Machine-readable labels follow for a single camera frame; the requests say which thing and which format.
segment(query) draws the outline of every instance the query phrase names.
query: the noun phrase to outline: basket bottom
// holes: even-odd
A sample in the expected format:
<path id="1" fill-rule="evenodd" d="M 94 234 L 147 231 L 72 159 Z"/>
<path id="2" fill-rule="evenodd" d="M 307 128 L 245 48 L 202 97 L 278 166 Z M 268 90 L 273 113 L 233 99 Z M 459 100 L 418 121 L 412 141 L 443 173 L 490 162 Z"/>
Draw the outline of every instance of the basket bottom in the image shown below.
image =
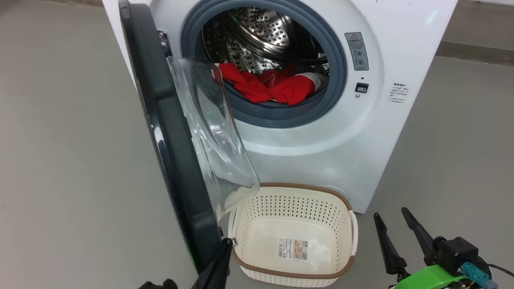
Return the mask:
<path id="1" fill-rule="evenodd" d="M 336 236 L 330 227 L 318 224 L 309 224 L 290 218 L 290 220 L 253 220 L 247 228 L 247 242 L 244 247 L 243 261 L 250 265 L 270 270 L 301 273 L 301 274 L 332 274 L 339 258 L 336 248 Z M 287 254 L 285 249 L 280 250 L 279 243 L 289 244 L 306 241 L 306 248 L 302 248 L 305 255 Z"/>

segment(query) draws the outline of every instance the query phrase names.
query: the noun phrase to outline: beige basket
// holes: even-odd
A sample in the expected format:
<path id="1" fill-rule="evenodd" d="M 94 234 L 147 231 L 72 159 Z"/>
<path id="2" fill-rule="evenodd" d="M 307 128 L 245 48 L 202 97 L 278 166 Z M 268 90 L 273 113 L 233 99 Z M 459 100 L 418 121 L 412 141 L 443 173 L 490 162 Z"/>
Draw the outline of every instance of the beige basket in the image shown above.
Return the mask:
<path id="1" fill-rule="evenodd" d="M 331 189 L 263 183 L 230 213 L 232 256 L 250 278 L 294 287 L 325 287 L 352 266 L 357 219 Z"/>

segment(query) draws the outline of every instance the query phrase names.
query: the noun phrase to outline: wire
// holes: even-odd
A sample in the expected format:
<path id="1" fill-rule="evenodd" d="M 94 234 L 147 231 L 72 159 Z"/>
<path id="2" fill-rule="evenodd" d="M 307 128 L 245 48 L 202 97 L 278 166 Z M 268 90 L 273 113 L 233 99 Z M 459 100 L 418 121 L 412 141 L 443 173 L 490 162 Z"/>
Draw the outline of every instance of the wire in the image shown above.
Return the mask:
<path id="1" fill-rule="evenodd" d="M 507 269 L 501 268 L 500 266 L 496 266 L 494 264 L 487 264 L 487 263 L 485 263 L 485 264 L 489 267 L 496 268 L 496 269 L 503 271 L 504 273 L 507 273 L 507 274 L 511 275 L 512 277 L 514 277 L 514 273 L 512 273 L 511 271 L 509 271 Z"/>

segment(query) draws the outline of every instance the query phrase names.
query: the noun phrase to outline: red cloth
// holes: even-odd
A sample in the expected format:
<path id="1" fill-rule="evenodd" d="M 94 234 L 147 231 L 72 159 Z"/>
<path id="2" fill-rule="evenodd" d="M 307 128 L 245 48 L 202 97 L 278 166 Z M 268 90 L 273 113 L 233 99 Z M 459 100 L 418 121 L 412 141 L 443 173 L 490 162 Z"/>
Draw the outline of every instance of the red cloth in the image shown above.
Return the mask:
<path id="1" fill-rule="evenodd" d="M 292 65 L 282 70 L 266 70 L 259 77 L 248 71 L 240 72 L 233 63 L 222 63 L 219 69 L 223 78 L 230 80 L 235 88 L 253 103 L 276 99 L 279 103 L 294 105 L 302 102 L 316 90 L 310 78 L 303 75 L 292 76 Z"/>

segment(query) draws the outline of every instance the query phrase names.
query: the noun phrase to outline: gray rubber seal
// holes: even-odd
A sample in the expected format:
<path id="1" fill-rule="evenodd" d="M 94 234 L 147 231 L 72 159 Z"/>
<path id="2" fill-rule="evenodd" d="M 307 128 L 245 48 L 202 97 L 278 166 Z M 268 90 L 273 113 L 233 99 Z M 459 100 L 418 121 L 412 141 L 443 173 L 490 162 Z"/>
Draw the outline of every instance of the gray rubber seal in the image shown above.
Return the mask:
<path id="1" fill-rule="evenodd" d="M 203 0 L 191 11 L 182 30 L 182 56 L 203 58 L 201 28 L 217 14 L 237 7 L 262 7 L 291 17 L 319 42 L 330 64 L 330 81 L 325 89 L 297 105 L 276 102 L 254 104 L 232 85 L 225 84 L 236 119 L 269 128 L 290 128 L 312 122 L 327 113 L 343 94 L 346 84 L 346 58 L 336 34 L 317 13 L 298 0 Z"/>

